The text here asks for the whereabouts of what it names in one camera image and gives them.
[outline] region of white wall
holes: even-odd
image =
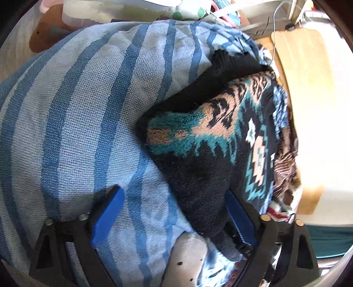
[[[336,29],[329,24],[307,23],[306,28],[318,30],[327,47],[336,85],[335,103],[338,108],[332,150],[323,151],[327,157],[326,188],[312,215],[298,215],[314,225],[353,224],[353,53]]]

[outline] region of black plastic bracket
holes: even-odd
[[[259,243],[251,250],[250,256],[239,249],[247,263],[232,287],[258,287],[263,279],[271,282],[270,287],[301,287],[319,277],[309,233],[302,221],[294,221],[292,224],[275,222],[268,215],[261,217],[242,198],[237,199],[254,223]],[[238,242],[239,236],[236,232],[232,233],[231,227],[225,226],[225,231],[233,238],[236,246],[242,246]],[[276,244],[281,244],[282,250],[274,270],[270,260]]]
[[[79,286],[65,245],[73,242],[90,287],[116,287],[92,247],[87,225],[88,220],[79,219],[44,224],[29,275],[50,287]]]

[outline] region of blue striped fabric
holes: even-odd
[[[275,122],[276,135],[279,139],[281,128],[289,125],[287,113],[287,93],[281,86],[275,86],[273,88],[273,102],[275,104],[273,120]]]
[[[121,22],[72,33],[3,82],[1,255],[28,272],[48,217],[89,212],[118,184],[126,201],[98,254],[118,286],[159,286],[176,239],[193,230],[133,127],[153,104],[205,71],[217,49],[263,59],[237,29]],[[208,246],[198,284],[221,286],[234,263]],[[83,274],[77,262],[75,273]]]

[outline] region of clothing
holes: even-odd
[[[48,217],[90,212],[119,185],[125,204],[98,255],[118,286],[160,286],[177,238],[193,231],[133,127],[209,68],[216,49],[261,61],[257,44],[238,29],[116,22],[73,32],[1,84],[0,253],[7,262],[28,273]],[[207,246],[200,284],[222,286],[234,262]]]
[[[267,214],[272,217],[274,221],[293,223],[294,211],[289,205],[283,203],[282,200],[273,196],[273,201],[267,208]]]
[[[225,8],[229,5],[231,5],[231,0],[214,0],[215,4],[219,9]],[[238,12],[232,12],[227,15],[230,20],[232,21],[230,24],[233,24],[232,27],[235,27],[235,25],[240,26],[240,17],[238,15]]]
[[[273,180],[276,82],[273,72],[258,72],[264,69],[268,67],[250,55],[232,57],[216,51],[212,67],[194,85],[137,122],[138,135],[194,230],[211,238],[230,260],[238,259],[239,253],[223,231],[230,220],[225,192],[232,188],[259,209]],[[225,88],[213,74],[225,81],[244,78]]]
[[[246,260],[241,260],[239,262],[236,262],[234,265],[234,269],[231,273],[231,275],[228,278],[227,283],[224,285],[224,287],[232,287],[234,282],[237,280],[238,276],[241,274],[242,270],[244,269],[246,265]]]
[[[206,255],[203,237],[184,232],[173,247],[161,287],[196,286]]]
[[[279,139],[280,130],[288,126],[287,93],[280,85],[274,87],[273,100],[275,104],[273,119],[275,121],[277,138]]]
[[[292,193],[301,185],[297,182],[295,156],[298,152],[298,137],[295,131],[292,114],[289,113],[289,124],[282,127],[280,141],[276,151],[274,167],[274,196],[290,205],[293,201]]]

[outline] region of metal screw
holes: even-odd
[[[260,215],[260,218],[261,218],[263,221],[270,221],[270,220],[271,220],[271,216],[269,216],[268,214],[261,214],[261,215]]]
[[[52,219],[52,218],[48,218],[47,220],[45,220],[45,225],[46,226],[49,226],[49,225],[52,225],[54,223],[54,219]]]
[[[87,220],[88,219],[88,214],[87,213],[82,213],[82,214],[80,214],[80,216],[78,217],[78,219],[79,220],[81,220],[81,221],[85,221],[85,220]]]
[[[304,222],[302,220],[300,220],[300,219],[297,219],[295,221],[295,224],[298,225],[298,226],[304,226]]]

